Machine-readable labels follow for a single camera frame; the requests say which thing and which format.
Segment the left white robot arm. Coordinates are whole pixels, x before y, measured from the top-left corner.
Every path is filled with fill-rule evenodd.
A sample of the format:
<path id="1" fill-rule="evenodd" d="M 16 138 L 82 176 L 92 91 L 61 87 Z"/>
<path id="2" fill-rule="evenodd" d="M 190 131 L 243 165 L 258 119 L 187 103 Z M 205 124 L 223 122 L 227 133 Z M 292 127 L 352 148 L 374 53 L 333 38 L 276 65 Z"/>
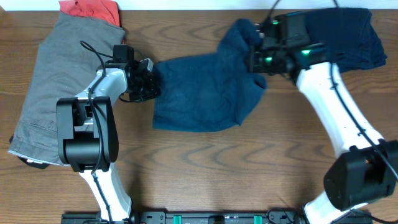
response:
<path id="1" fill-rule="evenodd" d="M 113 106 L 123 95 L 128 103 L 157 98 L 159 79 L 153 66 L 149 58 L 136 60 L 132 47 L 115 45 L 81 93 L 57 101 L 59 158 L 84 178 L 100 207 L 97 214 L 64 214 L 62 223 L 139 222 L 116 167 L 119 139 Z"/>

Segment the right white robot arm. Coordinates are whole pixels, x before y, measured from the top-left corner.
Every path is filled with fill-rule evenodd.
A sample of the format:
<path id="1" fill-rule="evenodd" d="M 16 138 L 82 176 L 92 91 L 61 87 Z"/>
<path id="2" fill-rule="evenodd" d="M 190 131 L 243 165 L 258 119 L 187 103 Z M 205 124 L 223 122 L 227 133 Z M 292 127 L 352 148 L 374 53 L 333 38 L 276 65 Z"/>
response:
<path id="1" fill-rule="evenodd" d="M 347 90 L 329 48 L 310 39 L 307 15 L 267 17 L 257 27 L 262 44 L 250 48 L 251 73 L 283 75 L 310 102 L 336 160 L 323 192 L 294 216 L 295 223 L 371 223 L 363 207 L 391 196 L 397 185 L 397 141 L 386 141 Z"/>

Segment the blue shorts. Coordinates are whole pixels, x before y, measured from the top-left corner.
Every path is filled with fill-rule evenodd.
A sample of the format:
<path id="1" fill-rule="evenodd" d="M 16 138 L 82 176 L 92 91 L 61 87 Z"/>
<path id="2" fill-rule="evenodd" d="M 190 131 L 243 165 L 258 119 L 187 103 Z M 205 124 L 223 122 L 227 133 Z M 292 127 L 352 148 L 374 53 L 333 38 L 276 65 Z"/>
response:
<path id="1" fill-rule="evenodd" d="M 217 132 L 242 125 L 267 89 L 266 79 L 244 63 L 261 43 L 256 26 L 238 19 L 216 52 L 159 62 L 153 127 L 171 131 Z"/>

